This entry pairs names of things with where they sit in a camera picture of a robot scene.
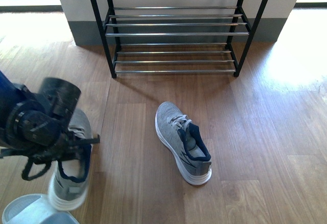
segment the metal shoe rack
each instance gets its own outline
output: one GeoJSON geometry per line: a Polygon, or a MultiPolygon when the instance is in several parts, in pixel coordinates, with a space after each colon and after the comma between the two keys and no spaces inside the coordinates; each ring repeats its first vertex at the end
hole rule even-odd
{"type": "Polygon", "coordinates": [[[264,12],[268,0],[262,0],[259,6],[257,15],[253,24],[249,22],[242,4],[244,0],[238,0],[235,6],[229,7],[115,7],[113,0],[107,0],[108,12],[106,18],[102,21],[97,0],[90,0],[97,25],[99,28],[101,41],[107,57],[112,78],[116,78],[117,74],[121,73],[233,73],[238,77],[243,66],[245,57],[248,53],[252,43],[255,31],[259,25],[260,19],[264,12]],[[201,14],[201,10],[233,10],[232,14],[201,14]],[[154,12],[162,12],[160,14],[139,14],[144,10],[154,12]],[[171,14],[167,12],[182,10],[197,10],[196,14],[171,14]],[[140,22],[139,19],[146,19],[145,23],[140,22]],[[178,29],[193,30],[196,28],[213,29],[208,31],[182,31],[178,29]],[[224,27],[226,30],[218,31],[217,27],[224,27]],[[244,29],[244,32],[236,31],[236,28],[244,29]],[[158,32],[158,29],[166,29],[163,32],[158,32]],[[243,53],[238,61],[232,47],[232,40],[234,36],[247,37],[243,53]],[[114,38],[115,48],[114,54],[111,55],[109,51],[108,38],[114,38]],[[186,39],[185,42],[169,42],[166,39],[176,39],[181,37],[186,39]],[[221,39],[225,38],[223,42],[212,42],[204,39],[221,39]],[[141,41],[138,43],[124,43],[124,39],[137,38],[141,41]],[[188,39],[195,39],[194,42],[187,41],[188,39]],[[181,47],[183,51],[171,51],[172,48],[181,47]],[[159,56],[182,56],[177,60],[160,60],[159,56]],[[194,56],[200,56],[199,59],[194,59],[194,56]],[[200,70],[181,70],[177,67],[174,70],[156,70],[155,66],[161,65],[195,65],[195,66],[210,66],[208,69],[200,70]],[[146,68],[135,69],[136,66],[147,66],[146,68]]]}

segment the white slipper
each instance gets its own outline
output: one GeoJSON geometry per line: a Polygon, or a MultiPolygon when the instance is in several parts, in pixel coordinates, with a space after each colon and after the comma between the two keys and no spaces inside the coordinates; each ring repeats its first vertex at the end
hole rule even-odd
{"type": "Polygon", "coordinates": [[[19,197],[7,205],[2,214],[3,224],[78,224],[69,212],[53,208],[45,194],[19,197]]]}

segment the black metal frame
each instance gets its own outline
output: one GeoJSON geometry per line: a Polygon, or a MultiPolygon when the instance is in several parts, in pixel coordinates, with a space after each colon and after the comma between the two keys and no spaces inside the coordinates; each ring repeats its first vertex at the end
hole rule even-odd
{"type": "MultiPolygon", "coordinates": [[[[104,51],[105,51],[107,62],[108,62],[109,68],[110,68],[111,76],[112,76],[112,78],[116,78],[117,75],[116,75],[116,71],[115,71],[115,66],[116,66],[116,62],[117,62],[118,53],[122,49],[120,37],[124,36],[124,34],[119,33],[118,27],[115,26],[115,25],[117,25],[116,18],[118,18],[119,15],[115,14],[115,7],[114,7],[114,4],[113,4],[113,0],[107,0],[109,9],[108,9],[108,12],[106,14],[106,18],[105,18],[104,22],[102,22],[101,16],[100,16],[100,11],[99,11],[98,4],[97,4],[97,0],[90,0],[90,1],[91,1],[92,8],[93,8],[95,18],[96,18],[96,21],[97,21],[101,41],[102,41],[102,44],[103,44],[103,47],[104,47],[104,51]],[[108,41],[107,41],[107,38],[106,38],[107,37],[106,36],[106,31],[107,31],[108,24],[109,24],[110,20],[112,22],[111,26],[113,28],[113,34],[107,34],[107,35],[114,36],[115,43],[116,43],[113,58],[110,55],[108,41]]],[[[229,15],[229,16],[232,17],[232,21],[231,21],[232,25],[230,26],[228,38],[227,38],[227,41],[225,43],[225,48],[230,51],[230,55],[231,55],[231,57],[233,59],[233,63],[234,63],[234,66],[235,66],[235,71],[234,71],[233,75],[235,77],[238,77],[239,74],[240,74],[240,71],[242,69],[242,66],[243,66],[243,63],[245,61],[246,55],[247,55],[247,53],[249,51],[249,48],[251,46],[251,43],[253,41],[255,32],[256,32],[256,30],[258,28],[259,22],[261,20],[262,14],[263,14],[263,12],[265,10],[265,7],[267,5],[268,0],[262,0],[252,26],[251,26],[246,14],[245,14],[243,8],[242,8],[243,1],[244,0],[238,0],[236,7],[234,7],[235,8],[234,15],[229,15]],[[243,34],[243,35],[248,35],[248,39],[247,39],[247,41],[245,43],[245,47],[244,47],[242,56],[240,58],[240,61],[238,62],[237,59],[236,59],[233,47],[232,47],[232,39],[233,39],[234,35],[238,35],[238,34],[242,35],[242,33],[235,32],[236,25],[233,25],[233,24],[238,23],[239,17],[241,17],[242,21],[244,23],[246,23],[245,26],[246,26],[246,29],[247,29],[247,34],[243,34]]],[[[188,35],[188,33],[163,33],[163,35],[167,35],[167,34],[168,35],[176,35],[176,34],[177,35],[188,35]]],[[[140,34],[125,34],[125,35],[139,36],[140,34]]],[[[224,33],[204,33],[202,35],[225,35],[225,34],[224,33]]],[[[144,72],[144,73],[157,73],[157,72],[158,73],[172,73],[174,71],[134,71],[134,72],[135,73],[140,73],[140,72],[144,72]]],[[[175,72],[176,73],[181,73],[181,72],[183,73],[183,72],[187,72],[187,71],[175,71],[175,72]]],[[[211,72],[214,72],[214,71],[208,70],[208,71],[202,71],[202,72],[211,73],[211,72]]]]}

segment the white shoelace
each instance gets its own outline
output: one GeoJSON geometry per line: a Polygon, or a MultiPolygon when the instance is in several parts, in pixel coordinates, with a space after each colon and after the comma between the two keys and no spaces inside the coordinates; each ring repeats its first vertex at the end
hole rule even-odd
{"type": "Polygon", "coordinates": [[[183,129],[186,131],[186,128],[188,127],[188,124],[192,122],[191,119],[188,118],[187,115],[176,115],[172,118],[167,118],[167,122],[170,124],[172,123],[172,126],[177,129],[183,129]]]}

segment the sneaker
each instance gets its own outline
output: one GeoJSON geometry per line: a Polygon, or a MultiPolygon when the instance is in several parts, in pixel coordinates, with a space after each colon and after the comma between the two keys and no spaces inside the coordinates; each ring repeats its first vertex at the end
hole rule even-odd
{"type": "MultiPolygon", "coordinates": [[[[85,113],[76,109],[68,130],[81,139],[91,139],[92,131],[85,113]]],[[[58,161],[49,185],[49,202],[57,210],[70,211],[80,207],[87,196],[91,145],[80,146],[80,159],[58,161]]]]}
{"type": "Polygon", "coordinates": [[[155,129],[161,142],[175,157],[179,172],[192,185],[202,185],[211,177],[211,156],[199,127],[171,102],[161,104],[155,115],[155,129]]]}

